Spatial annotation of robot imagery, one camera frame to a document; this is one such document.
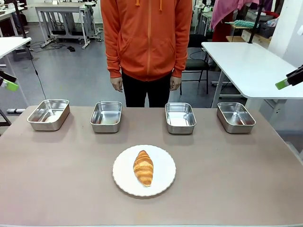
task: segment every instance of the croissant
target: croissant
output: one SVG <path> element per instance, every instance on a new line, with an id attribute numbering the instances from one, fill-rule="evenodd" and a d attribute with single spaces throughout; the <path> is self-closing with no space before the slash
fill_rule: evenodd
<path id="1" fill-rule="evenodd" d="M 150 186 L 152 183 L 153 163 L 145 150 L 139 152 L 134 161 L 134 174 L 144 186 Z"/>

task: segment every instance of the sleeve cuff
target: sleeve cuff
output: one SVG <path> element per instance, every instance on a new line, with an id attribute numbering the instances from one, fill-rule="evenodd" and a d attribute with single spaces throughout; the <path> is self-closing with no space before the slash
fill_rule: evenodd
<path id="1" fill-rule="evenodd" d="M 172 76 L 180 78 L 182 77 L 182 71 L 175 68 L 174 71 L 172 72 Z"/>
<path id="2" fill-rule="evenodd" d="M 120 71 L 117 71 L 117 70 L 111 70 L 111 71 L 109 71 L 109 74 L 110 74 L 111 78 L 121 77 Z"/>

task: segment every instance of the person's right hand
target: person's right hand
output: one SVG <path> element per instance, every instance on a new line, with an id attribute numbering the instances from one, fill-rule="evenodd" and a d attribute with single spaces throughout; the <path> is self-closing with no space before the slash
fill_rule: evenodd
<path id="1" fill-rule="evenodd" d="M 122 92 L 122 77 L 111 78 L 110 82 L 112 83 L 112 85 L 116 91 Z"/>

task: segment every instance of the rectangular metal pan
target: rectangular metal pan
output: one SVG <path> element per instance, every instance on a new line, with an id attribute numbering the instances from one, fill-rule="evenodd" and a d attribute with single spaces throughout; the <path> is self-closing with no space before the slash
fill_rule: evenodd
<path id="1" fill-rule="evenodd" d="M 196 125 L 193 109 L 188 103 L 165 105 L 167 130 L 171 134 L 191 134 Z"/>
<path id="2" fill-rule="evenodd" d="M 70 113 L 70 102 L 64 99 L 47 99 L 32 112 L 27 122 L 36 131 L 57 131 Z"/>
<path id="3" fill-rule="evenodd" d="M 250 133 L 256 124 L 241 103 L 218 103 L 217 116 L 228 133 Z"/>
<path id="4" fill-rule="evenodd" d="M 122 114 L 120 102 L 98 102 L 90 118 L 96 133 L 115 133 L 119 131 Z"/>

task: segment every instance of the zipper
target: zipper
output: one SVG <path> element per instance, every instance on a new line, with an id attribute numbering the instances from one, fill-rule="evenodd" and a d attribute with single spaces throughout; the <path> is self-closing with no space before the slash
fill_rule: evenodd
<path id="1" fill-rule="evenodd" d="M 152 0 L 148 0 L 148 55 L 147 55 L 147 76 L 150 73 L 151 64 L 151 17 L 152 17 Z"/>

